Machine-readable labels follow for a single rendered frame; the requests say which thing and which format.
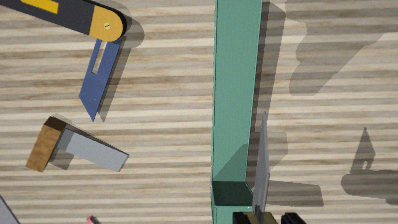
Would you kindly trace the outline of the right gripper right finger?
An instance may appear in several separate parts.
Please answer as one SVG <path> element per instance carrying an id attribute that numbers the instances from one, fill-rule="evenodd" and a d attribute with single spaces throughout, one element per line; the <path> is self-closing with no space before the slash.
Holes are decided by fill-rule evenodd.
<path id="1" fill-rule="evenodd" d="M 281 224 L 306 224 L 296 212 L 286 212 L 281 216 Z"/>

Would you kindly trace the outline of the black sliding bevel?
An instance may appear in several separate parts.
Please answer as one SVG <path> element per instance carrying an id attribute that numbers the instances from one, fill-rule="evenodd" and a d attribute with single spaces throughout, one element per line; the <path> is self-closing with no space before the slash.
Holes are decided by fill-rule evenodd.
<path id="1" fill-rule="evenodd" d="M 97 38 L 79 93 L 94 122 L 115 59 L 127 30 L 118 10 L 92 0 L 0 0 L 0 5 Z M 107 41 L 97 74 L 93 67 L 103 41 Z"/>

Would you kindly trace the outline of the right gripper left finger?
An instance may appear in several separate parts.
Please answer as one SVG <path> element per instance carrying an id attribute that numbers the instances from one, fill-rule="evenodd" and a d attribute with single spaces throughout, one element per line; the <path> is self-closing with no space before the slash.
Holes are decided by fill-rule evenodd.
<path id="1" fill-rule="evenodd" d="M 243 212 L 233 212 L 232 224 L 251 224 L 247 215 Z"/>

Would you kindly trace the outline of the teal flat bar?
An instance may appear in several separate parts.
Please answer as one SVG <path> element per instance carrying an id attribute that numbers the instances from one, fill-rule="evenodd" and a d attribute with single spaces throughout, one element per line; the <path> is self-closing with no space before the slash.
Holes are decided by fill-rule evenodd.
<path id="1" fill-rule="evenodd" d="M 213 224 L 253 211 L 246 183 L 263 0 L 215 0 L 211 210 Z"/>

